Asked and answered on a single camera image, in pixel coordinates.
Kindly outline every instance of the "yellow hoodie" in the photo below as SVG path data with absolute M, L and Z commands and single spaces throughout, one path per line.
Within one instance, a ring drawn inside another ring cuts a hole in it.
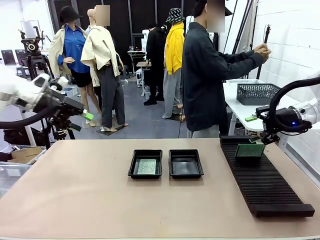
M 165 65 L 169 75 L 174 74 L 182 66 L 184 47 L 184 23 L 171 27 L 165 42 Z

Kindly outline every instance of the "gray floor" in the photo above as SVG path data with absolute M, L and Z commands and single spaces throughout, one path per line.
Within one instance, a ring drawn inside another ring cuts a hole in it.
M 125 117 L 129 124 L 118 132 L 105 136 L 98 133 L 99 127 L 83 128 L 80 132 L 73 131 L 76 139 L 170 139 L 178 138 L 179 126 L 178 121 L 163 120 L 162 115 L 165 111 L 164 102 L 158 102 L 157 105 L 144 106 L 145 97 L 141 96 L 142 89 L 137 88 L 134 81 L 130 81 L 123 87 L 125 102 Z M 94 115 L 97 111 L 89 99 L 89 108 Z M 0 113 L 0 121 L 16 121 L 20 120 L 20 111 L 15 106 L 7 106 Z M 85 120 L 80 116 L 71 117 L 74 124 L 82 126 Z M 39 122 L 32 125 L 33 128 L 41 129 Z M 187 137 L 186 123 L 181 124 L 180 138 Z M 0 130 L 0 150 L 4 149 L 8 144 L 4 141 L 3 131 Z

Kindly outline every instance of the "empty black tray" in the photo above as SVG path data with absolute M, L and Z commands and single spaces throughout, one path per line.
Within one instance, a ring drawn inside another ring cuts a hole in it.
M 162 150 L 134 150 L 128 176 L 158 179 L 162 175 Z
M 204 171 L 198 150 L 170 150 L 169 170 L 174 179 L 198 179 Z
M 222 136 L 220 144 L 250 212 L 256 217 L 312 217 L 315 209 L 301 201 L 264 153 L 249 161 L 236 158 L 238 144 L 249 144 L 249 139 Z

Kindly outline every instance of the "hand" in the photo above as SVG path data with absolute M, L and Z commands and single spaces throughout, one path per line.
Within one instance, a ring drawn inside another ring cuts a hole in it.
M 260 54 L 263 57 L 263 63 L 265 63 L 269 59 L 269 54 L 271 54 L 271 50 L 268 50 L 263 47 L 259 49 L 256 53 Z
M 63 59 L 63 62 L 66 63 L 66 64 L 73 64 L 76 60 L 74 60 L 72 57 L 68 56 L 68 57 L 65 57 Z
M 263 48 L 269 50 L 267 44 L 263 43 L 263 44 L 260 44 L 259 46 L 257 46 L 257 47 L 254 49 L 254 53 L 258 52 L 260 49 L 263 49 Z

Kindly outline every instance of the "beige jacket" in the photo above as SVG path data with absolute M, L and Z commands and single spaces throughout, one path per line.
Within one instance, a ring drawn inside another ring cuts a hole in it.
M 91 27 L 84 43 L 81 62 L 94 70 L 100 70 L 111 60 L 114 76 L 120 75 L 117 53 L 110 32 L 102 26 Z
M 49 49 L 49 57 L 48 58 L 49 58 L 50 66 L 51 66 L 53 74 L 57 75 L 57 76 L 60 76 L 62 74 L 62 72 L 65 74 L 71 75 L 71 71 L 65 62 L 61 66 L 58 65 L 58 56 L 63 55 L 63 53 L 64 53 L 65 26 L 66 26 L 66 24 L 64 24 L 61 27 L 61 29 L 54 35 L 54 38 L 52 40 L 52 43 L 51 43 L 50 49 Z M 81 27 L 79 27 L 77 25 L 76 25 L 76 27 L 82 31 L 83 36 L 86 39 L 87 34 L 86 34 L 85 30 L 83 30 Z M 94 87 L 100 86 L 98 76 L 95 73 L 93 68 L 90 68 L 90 74 L 91 74 L 93 86 Z

